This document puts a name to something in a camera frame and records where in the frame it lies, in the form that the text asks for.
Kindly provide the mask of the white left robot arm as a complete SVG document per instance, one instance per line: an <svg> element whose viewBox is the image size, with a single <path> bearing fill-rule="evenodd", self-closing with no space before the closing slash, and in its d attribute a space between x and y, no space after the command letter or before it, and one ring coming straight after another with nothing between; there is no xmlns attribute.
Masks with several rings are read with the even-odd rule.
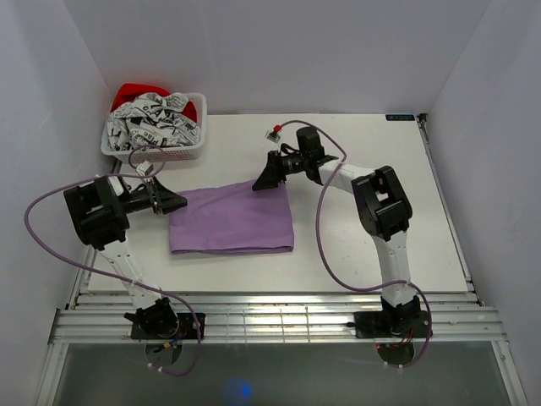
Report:
<svg viewBox="0 0 541 406"><path fill-rule="evenodd" d="M179 329L170 300L145 276L128 244L128 215L151 209L170 214L188 205L153 177L131 190L123 178L102 176L63 192L69 215L81 242L97 250L120 277L134 312L125 317L152 337L169 338Z"/></svg>

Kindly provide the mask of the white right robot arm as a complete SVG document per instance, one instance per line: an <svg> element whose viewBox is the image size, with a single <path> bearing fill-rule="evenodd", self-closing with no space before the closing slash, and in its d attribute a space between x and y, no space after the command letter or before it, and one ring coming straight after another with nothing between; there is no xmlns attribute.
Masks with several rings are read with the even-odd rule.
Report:
<svg viewBox="0 0 541 406"><path fill-rule="evenodd" d="M345 157L329 155L321 144L325 132L303 122L296 132L297 147L282 143L269 151L254 191L274 189L287 177L304 173L323 190L335 188L350 194L364 231L372 238L380 264L382 308L360 311L348 327L357 337L420 337L429 324L419 292L411 283L407 258L407 230L413 209L396 172L383 166L367 169L348 165Z"/></svg>

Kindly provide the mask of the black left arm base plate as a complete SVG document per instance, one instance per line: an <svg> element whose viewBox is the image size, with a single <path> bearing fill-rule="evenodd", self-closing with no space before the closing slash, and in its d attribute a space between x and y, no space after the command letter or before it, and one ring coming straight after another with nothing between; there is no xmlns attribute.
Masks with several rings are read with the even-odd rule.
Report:
<svg viewBox="0 0 541 406"><path fill-rule="evenodd" d="M175 335L160 336L157 334L149 334L144 332L142 328L133 324L129 337L134 340L173 340L180 337L181 339L197 339L196 324L193 316L190 313L177 313L178 331Z"/></svg>

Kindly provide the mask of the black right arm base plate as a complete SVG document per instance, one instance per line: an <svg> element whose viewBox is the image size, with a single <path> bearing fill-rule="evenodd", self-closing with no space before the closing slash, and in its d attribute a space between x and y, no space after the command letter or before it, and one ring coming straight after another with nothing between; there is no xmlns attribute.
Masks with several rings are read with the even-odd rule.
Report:
<svg viewBox="0 0 541 406"><path fill-rule="evenodd" d="M353 314L352 326L357 338L426 338L432 336L428 314L421 311L413 318L393 320L382 311L359 311Z"/></svg>

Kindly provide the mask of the purple trousers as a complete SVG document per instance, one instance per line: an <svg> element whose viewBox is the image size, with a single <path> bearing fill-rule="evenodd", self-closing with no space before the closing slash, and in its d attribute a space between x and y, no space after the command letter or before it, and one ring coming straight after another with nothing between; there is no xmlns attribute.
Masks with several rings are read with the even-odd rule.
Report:
<svg viewBox="0 0 541 406"><path fill-rule="evenodd" d="M252 255L291 252L292 213L287 189L253 191L253 181L179 194L188 204L169 215L173 254Z"/></svg>

